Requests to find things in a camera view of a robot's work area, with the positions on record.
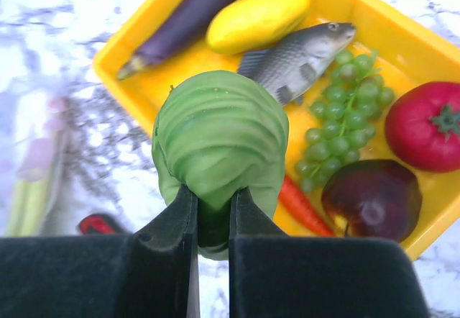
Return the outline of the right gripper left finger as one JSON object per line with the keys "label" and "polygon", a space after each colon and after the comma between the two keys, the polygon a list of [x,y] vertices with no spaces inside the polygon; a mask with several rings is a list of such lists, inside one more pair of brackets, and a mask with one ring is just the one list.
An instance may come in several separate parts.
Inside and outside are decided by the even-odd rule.
{"label": "right gripper left finger", "polygon": [[198,317],[198,200],[134,234],[1,240],[3,317]]}

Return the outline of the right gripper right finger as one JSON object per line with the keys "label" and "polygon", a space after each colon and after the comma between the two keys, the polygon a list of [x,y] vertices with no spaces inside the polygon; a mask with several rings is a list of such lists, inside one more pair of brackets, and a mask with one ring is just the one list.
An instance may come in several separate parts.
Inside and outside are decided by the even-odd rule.
{"label": "right gripper right finger", "polygon": [[291,237],[252,200],[231,199],[232,317],[428,317],[412,263],[379,238]]}

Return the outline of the clear zip top bag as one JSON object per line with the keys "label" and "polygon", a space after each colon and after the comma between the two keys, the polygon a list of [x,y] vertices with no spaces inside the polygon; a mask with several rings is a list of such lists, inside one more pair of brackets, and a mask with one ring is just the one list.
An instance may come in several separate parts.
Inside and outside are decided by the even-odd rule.
{"label": "clear zip top bag", "polygon": [[68,140],[66,121],[67,104],[63,97],[53,96],[46,91],[35,91],[22,96],[18,103],[14,146],[16,160],[13,167],[12,187],[6,190],[8,209],[12,202],[14,185],[19,179],[38,181],[48,173],[51,175],[49,212],[51,212],[63,174],[64,152]]}

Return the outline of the green celery stalk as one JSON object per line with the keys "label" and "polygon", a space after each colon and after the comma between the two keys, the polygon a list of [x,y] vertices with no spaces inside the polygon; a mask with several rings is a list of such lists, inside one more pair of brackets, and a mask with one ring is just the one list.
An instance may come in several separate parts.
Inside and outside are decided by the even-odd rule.
{"label": "green celery stalk", "polygon": [[19,179],[6,220],[6,237],[33,237],[41,233],[49,212],[51,175],[38,181]]}

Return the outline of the green cabbage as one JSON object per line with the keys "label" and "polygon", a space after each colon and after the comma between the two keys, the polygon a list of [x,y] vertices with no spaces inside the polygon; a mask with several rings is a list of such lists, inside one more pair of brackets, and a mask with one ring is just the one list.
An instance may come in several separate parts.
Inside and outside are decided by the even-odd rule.
{"label": "green cabbage", "polygon": [[198,197],[198,249],[228,258],[229,204],[249,189],[273,217],[285,175],[289,121],[258,83],[230,71],[200,73],[174,87],[155,118],[152,159],[167,204],[181,186]]}

